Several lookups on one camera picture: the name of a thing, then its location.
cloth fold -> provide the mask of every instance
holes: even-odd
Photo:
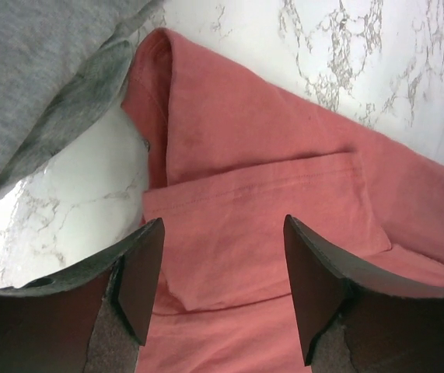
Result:
[[[140,45],[123,108],[151,146],[145,220],[166,227],[140,372],[310,372],[287,214],[444,287],[444,166],[165,29]]]
[[[0,2],[0,190],[109,109],[158,0]]]

gray cloth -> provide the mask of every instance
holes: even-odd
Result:
[[[157,0],[0,0],[0,189],[96,122]]]

